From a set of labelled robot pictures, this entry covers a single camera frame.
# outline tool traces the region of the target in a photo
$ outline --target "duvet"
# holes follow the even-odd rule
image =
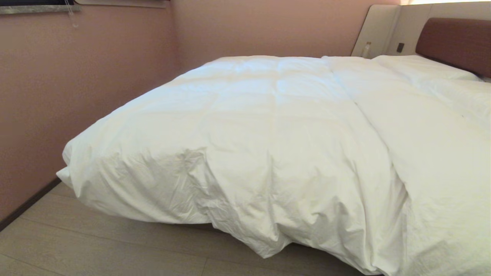
[[[477,80],[421,59],[440,75],[221,58],[80,133],[57,174],[104,213],[212,223],[262,257],[299,243],[366,275],[489,275],[489,132],[422,85]]]

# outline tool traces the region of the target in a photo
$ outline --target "white duvet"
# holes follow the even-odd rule
[[[262,257],[295,242],[367,275],[489,275],[489,132],[389,65],[221,58],[79,134],[58,176],[107,214],[211,222]]]

